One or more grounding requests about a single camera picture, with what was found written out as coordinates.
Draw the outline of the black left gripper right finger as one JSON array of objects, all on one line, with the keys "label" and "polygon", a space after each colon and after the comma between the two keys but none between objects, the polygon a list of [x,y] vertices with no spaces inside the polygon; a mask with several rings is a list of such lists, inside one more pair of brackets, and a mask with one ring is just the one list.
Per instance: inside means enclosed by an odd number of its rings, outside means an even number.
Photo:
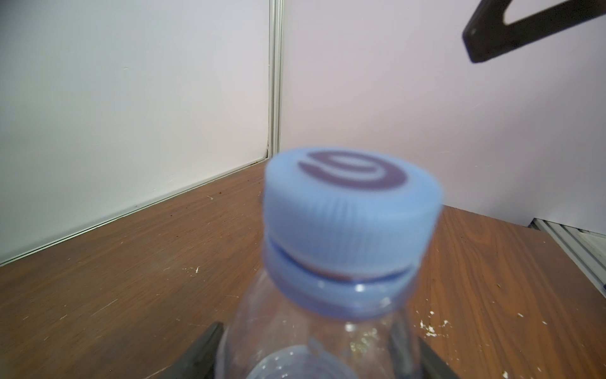
[{"label": "black left gripper right finger", "polygon": [[423,379],[459,379],[459,376],[423,339],[419,339],[419,347]]}]

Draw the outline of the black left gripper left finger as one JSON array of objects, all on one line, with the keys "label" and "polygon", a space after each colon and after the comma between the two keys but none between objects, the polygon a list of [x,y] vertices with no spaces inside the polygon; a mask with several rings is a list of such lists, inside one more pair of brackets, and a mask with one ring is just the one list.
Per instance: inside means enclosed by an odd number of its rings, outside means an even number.
[{"label": "black left gripper left finger", "polygon": [[213,379],[224,324],[214,322],[163,372],[165,379]]}]

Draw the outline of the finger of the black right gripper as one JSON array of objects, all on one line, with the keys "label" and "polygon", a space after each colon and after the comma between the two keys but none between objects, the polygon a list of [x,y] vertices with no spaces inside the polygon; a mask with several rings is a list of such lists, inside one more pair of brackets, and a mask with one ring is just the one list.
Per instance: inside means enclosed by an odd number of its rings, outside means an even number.
[{"label": "finger of the black right gripper", "polygon": [[510,5],[510,0],[482,0],[475,9],[462,33],[472,63],[487,62],[605,15],[604,1],[570,0],[508,24],[504,16]]}]

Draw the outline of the blue bottle cap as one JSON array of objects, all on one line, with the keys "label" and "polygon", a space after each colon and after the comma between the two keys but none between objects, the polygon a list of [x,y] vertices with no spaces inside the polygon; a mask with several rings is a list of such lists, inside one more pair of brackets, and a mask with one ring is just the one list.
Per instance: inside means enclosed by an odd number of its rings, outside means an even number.
[{"label": "blue bottle cap", "polygon": [[301,148],[268,162],[263,205],[265,233],[290,259],[317,273],[370,280],[420,265],[443,189],[402,159]]}]

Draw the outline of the blue label water bottle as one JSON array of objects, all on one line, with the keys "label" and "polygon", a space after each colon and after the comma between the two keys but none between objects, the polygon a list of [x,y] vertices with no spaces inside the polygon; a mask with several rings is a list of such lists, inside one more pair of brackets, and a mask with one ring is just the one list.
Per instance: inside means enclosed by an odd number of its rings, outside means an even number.
[{"label": "blue label water bottle", "polygon": [[217,378],[421,377],[407,301],[424,256],[405,273],[339,278],[299,265],[264,228],[261,257],[223,334]]}]

